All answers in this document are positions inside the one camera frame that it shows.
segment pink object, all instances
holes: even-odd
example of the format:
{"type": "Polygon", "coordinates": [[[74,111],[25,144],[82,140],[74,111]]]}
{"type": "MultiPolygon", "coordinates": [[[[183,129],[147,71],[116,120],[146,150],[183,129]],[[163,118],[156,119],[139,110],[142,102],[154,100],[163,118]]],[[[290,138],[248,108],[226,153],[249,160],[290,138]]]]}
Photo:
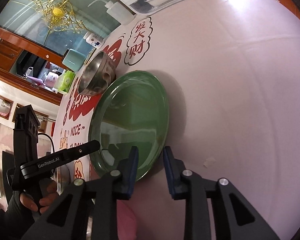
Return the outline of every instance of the pink object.
{"type": "Polygon", "coordinates": [[[2,116],[4,116],[4,117],[7,117],[7,116],[8,116],[8,113],[0,112],[0,115],[2,115],[2,116]]]}
{"type": "Polygon", "coordinates": [[[137,220],[132,209],[117,200],[117,229],[119,240],[137,239],[137,220]]]}
{"type": "Polygon", "coordinates": [[[49,87],[49,88],[53,88],[54,84],[57,82],[58,80],[58,75],[56,73],[53,72],[49,72],[47,75],[46,80],[44,81],[44,84],[49,87]]]}
{"type": "Polygon", "coordinates": [[[32,81],[36,82],[38,85],[43,85],[43,86],[45,86],[45,84],[43,83],[42,79],[34,78],[34,77],[30,77],[30,76],[27,76],[27,78],[29,78],[29,79],[31,79],[32,81]]]}

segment white bottle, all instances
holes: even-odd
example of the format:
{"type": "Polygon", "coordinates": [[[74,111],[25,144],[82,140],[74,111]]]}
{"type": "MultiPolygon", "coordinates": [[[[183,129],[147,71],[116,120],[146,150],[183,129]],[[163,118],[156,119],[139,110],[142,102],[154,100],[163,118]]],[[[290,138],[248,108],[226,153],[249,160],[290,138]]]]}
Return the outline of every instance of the white bottle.
{"type": "Polygon", "coordinates": [[[26,73],[25,73],[25,76],[26,77],[29,76],[32,70],[33,70],[33,67],[28,68],[26,73]]]}
{"type": "Polygon", "coordinates": [[[108,8],[107,13],[116,19],[122,25],[127,25],[133,21],[134,15],[125,8],[121,3],[113,3],[109,1],[105,7],[108,8]]]}
{"type": "Polygon", "coordinates": [[[87,31],[86,34],[83,36],[83,39],[86,40],[90,36],[91,33],[92,32],[87,31]]]}

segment cable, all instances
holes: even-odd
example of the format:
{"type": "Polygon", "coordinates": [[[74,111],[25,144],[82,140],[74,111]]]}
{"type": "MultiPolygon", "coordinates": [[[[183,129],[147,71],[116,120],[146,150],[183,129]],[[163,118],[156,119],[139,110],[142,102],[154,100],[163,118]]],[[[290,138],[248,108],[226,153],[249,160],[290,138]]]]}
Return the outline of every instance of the cable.
{"type": "Polygon", "coordinates": [[[106,0],[94,0],[92,3],[90,3],[89,5],[88,5],[88,7],[90,6],[90,5],[92,5],[92,4],[94,4],[95,2],[97,2],[97,1],[103,1],[104,3],[108,3],[106,0]]]}
{"type": "Polygon", "coordinates": [[[53,153],[54,153],[54,145],[53,145],[53,141],[52,141],[51,137],[48,134],[43,133],[43,132],[39,132],[38,135],[45,135],[45,136],[47,136],[50,139],[51,144],[52,144],[52,150],[53,150],[53,153]]]}

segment white table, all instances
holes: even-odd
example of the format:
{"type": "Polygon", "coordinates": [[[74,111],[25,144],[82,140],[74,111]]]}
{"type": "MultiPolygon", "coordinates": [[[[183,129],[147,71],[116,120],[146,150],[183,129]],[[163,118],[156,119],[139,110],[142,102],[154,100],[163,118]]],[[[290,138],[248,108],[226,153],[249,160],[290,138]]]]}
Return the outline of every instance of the white table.
{"type": "MultiPolygon", "coordinates": [[[[290,239],[300,227],[300,20],[276,0],[185,0],[120,26],[104,48],[118,76],[146,70],[165,86],[166,144],[175,157],[207,179],[231,180],[279,237],[290,239]],[[206,168],[208,158],[215,163],[206,168]]],[[[65,130],[68,147],[87,141],[97,101],[63,97],[56,150],[65,130]]],[[[89,179],[89,162],[71,163],[71,176],[80,171],[89,179]]],[[[171,199],[160,161],[127,205],[140,239],[183,239],[184,201],[171,199]]]]}

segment window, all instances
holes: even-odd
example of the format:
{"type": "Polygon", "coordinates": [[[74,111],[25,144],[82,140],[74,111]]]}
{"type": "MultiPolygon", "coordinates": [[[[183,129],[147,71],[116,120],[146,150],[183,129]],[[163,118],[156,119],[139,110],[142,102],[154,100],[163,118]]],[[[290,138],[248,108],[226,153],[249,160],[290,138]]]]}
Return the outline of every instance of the window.
{"type": "Polygon", "coordinates": [[[83,36],[89,30],[106,38],[120,23],[107,14],[106,2],[117,0],[10,0],[0,14],[0,27],[64,55],[92,50],[83,36]]]}

